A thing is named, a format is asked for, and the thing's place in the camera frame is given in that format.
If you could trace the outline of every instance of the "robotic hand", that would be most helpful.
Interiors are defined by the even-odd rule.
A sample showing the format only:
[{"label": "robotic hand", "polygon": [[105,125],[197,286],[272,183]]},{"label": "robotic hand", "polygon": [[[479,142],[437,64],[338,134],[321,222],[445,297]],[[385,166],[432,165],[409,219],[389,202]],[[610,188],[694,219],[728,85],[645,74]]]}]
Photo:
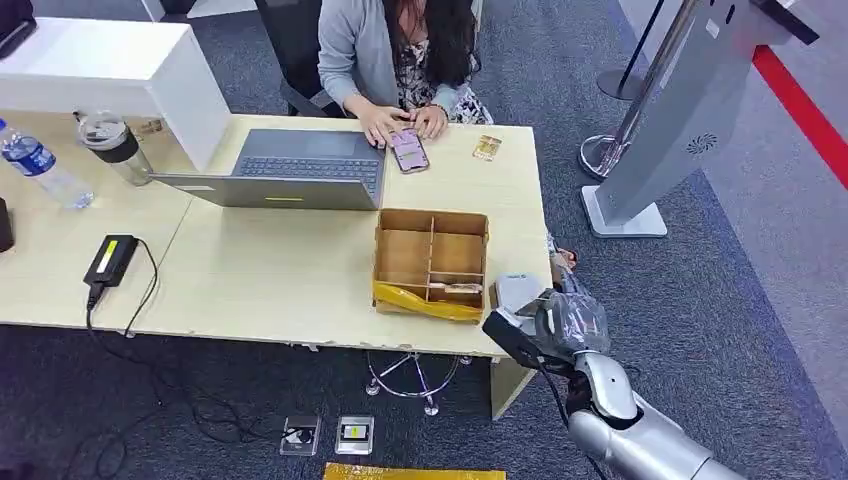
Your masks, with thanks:
[{"label": "robotic hand", "polygon": [[569,275],[566,293],[545,290],[517,311],[502,305],[483,331],[548,381],[551,373],[568,379],[565,412],[557,402],[577,446],[628,480],[742,479],[630,388],[622,366],[604,355],[603,307]]}]

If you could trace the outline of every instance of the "laptop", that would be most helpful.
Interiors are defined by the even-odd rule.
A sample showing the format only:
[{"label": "laptop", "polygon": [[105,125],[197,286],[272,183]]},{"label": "laptop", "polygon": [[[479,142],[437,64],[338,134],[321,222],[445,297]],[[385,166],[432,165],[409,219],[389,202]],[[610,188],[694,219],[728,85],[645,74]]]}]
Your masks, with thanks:
[{"label": "laptop", "polygon": [[376,210],[384,160],[359,132],[253,129],[232,175],[151,177],[222,207]]}]

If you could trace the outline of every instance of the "thermos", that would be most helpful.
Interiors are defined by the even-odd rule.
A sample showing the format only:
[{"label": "thermos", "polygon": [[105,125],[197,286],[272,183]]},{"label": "thermos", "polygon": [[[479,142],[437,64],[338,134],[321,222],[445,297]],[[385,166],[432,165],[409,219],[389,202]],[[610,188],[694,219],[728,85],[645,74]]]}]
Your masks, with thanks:
[{"label": "thermos", "polygon": [[80,143],[111,165],[127,182],[135,186],[150,183],[153,169],[121,117],[110,112],[99,112],[88,116],[78,115],[77,119]]}]

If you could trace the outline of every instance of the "small card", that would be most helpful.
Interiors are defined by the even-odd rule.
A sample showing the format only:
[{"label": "small card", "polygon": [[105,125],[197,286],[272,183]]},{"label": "small card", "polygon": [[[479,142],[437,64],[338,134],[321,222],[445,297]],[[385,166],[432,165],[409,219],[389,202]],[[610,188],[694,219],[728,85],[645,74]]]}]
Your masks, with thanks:
[{"label": "small card", "polygon": [[495,155],[498,153],[498,148],[500,148],[500,146],[501,140],[499,138],[483,135],[477,142],[477,148],[474,149],[473,155],[477,158],[482,158],[483,160],[491,162],[495,159]]}]

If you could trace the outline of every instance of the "phone screen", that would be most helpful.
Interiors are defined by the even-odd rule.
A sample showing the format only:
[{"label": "phone screen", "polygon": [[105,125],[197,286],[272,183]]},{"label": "phone screen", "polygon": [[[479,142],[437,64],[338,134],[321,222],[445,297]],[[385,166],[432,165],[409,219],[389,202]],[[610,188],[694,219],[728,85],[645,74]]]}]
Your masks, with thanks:
[{"label": "phone screen", "polygon": [[421,140],[414,129],[406,128],[400,132],[392,133],[392,143],[401,172],[424,170],[430,166]]}]

